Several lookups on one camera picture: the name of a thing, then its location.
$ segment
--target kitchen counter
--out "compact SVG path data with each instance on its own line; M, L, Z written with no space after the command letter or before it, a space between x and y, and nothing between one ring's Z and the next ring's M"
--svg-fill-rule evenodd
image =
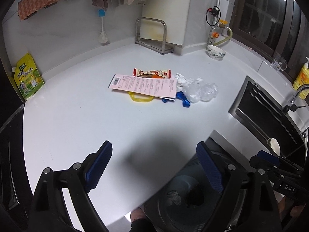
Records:
M115 73L130 75L134 68L171 69L187 78L201 77L218 85L218 95L208 103L184 108L179 100L137 103L125 92L108 89ZM222 61L211 59L204 50L161 56L132 44L76 64L49 79L25 104L24 157L32 191L45 167L67 169L109 140L112 158L89 194L101 219L109 225L163 187L195 154L197 143L213 130L248 159L259 150L266 151L228 113L247 75L280 104L284 102L263 77L229 53ZM304 123L293 114L303 129ZM67 205L73 214L72 203ZM71 218L78 224L76 216Z

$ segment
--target dark cabinet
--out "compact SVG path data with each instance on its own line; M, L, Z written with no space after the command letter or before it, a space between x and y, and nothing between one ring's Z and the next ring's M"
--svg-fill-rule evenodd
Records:
M20 230L25 231L32 191L24 162L23 115L22 109L0 133L0 214L6 212L7 215L0 215L0 224L11 219Z
M11 82L15 83L13 78L7 76L0 60L0 132L4 123L23 104Z

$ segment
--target hose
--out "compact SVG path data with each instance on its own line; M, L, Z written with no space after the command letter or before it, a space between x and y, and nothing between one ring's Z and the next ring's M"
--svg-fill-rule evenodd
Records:
M214 43L213 46L217 46L217 45L219 45L219 44L222 44L222 43L224 43L224 42L226 42L227 40L230 40L230 39L232 38L233 32L232 32L231 28L229 28L229 27L225 27L225 28L229 31L230 35L229 35L228 37L226 37L225 39L223 39L223 40L221 40L221 41L219 41L219 42L217 42L217 43Z

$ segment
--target cutting board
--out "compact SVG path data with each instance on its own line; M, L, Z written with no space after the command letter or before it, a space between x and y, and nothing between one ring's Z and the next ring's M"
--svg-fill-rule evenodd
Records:
M165 21L168 43L183 44L190 0L146 0L143 17ZM163 25L159 22L142 20L141 38L162 41Z

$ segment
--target orange valve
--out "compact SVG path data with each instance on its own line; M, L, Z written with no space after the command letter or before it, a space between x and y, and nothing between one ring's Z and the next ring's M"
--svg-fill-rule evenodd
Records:
M212 34L212 37L213 37L213 38L218 38L218 37L219 37L219 33L214 32L214 33Z

